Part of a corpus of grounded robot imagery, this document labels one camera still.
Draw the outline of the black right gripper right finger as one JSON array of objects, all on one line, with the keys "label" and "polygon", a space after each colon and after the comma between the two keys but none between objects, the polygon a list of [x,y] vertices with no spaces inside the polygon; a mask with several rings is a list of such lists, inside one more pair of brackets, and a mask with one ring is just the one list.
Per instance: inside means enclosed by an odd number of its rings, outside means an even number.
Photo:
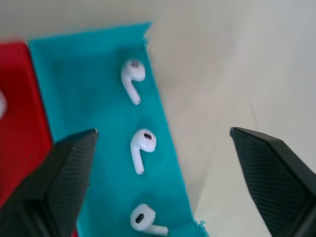
[{"label": "black right gripper right finger", "polygon": [[280,139],[230,129],[243,176],[272,237],[316,237],[316,174]]}]

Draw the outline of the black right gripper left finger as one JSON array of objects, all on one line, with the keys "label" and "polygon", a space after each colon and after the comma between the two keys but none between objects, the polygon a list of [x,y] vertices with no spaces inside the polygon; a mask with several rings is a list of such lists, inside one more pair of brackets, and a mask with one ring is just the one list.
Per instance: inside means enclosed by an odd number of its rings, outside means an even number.
[{"label": "black right gripper left finger", "polygon": [[98,138],[89,129],[53,145],[0,207],[0,237],[72,237]]}]

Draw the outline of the red felt cloth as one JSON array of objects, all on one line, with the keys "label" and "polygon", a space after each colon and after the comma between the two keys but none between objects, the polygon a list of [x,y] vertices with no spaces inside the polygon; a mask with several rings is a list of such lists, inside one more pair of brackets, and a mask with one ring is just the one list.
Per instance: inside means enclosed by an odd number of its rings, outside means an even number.
[{"label": "red felt cloth", "polygon": [[0,44],[0,207],[47,158],[52,141],[31,55],[23,42]]}]

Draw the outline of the teal felt cloth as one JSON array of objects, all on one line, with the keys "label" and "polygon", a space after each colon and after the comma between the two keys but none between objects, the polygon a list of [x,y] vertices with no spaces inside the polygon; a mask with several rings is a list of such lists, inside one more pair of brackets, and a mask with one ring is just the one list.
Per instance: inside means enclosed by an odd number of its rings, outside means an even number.
[{"label": "teal felt cloth", "polygon": [[[155,224],[168,227],[168,237],[208,237],[193,217],[160,101],[146,51],[149,27],[146,22],[28,41],[52,139],[89,128],[99,132],[79,237],[153,237],[130,225],[131,212],[142,203],[155,210]],[[121,82],[129,59],[146,70],[142,82],[132,81],[138,105]],[[130,142],[142,128],[157,145],[152,153],[140,151],[145,171],[137,175]]]}]

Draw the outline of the white earbud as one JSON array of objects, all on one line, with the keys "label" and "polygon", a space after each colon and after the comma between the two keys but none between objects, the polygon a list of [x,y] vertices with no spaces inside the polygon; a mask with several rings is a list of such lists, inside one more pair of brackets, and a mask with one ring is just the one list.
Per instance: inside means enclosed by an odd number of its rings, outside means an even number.
[{"label": "white earbud", "polygon": [[155,225],[155,219],[156,212],[149,205],[142,203],[132,211],[130,225],[136,231],[166,237],[168,227]]},{"label": "white earbud", "polygon": [[134,105],[140,104],[141,98],[132,81],[142,82],[145,79],[146,70],[143,63],[137,59],[127,60],[122,67],[120,76],[121,82],[132,103]]},{"label": "white earbud", "polygon": [[133,135],[130,142],[130,152],[137,175],[141,175],[145,171],[140,151],[152,153],[155,151],[156,145],[157,138],[148,129],[142,128]]}]

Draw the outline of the white rounded object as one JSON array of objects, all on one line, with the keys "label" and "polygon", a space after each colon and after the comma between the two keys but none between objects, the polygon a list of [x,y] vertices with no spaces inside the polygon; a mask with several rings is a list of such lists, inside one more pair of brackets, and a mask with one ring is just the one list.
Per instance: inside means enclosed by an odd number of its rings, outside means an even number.
[{"label": "white rounded object", "polygon": [[3,117],[7,109],[7,99],[4,93],[0,90],[0,119]]}]

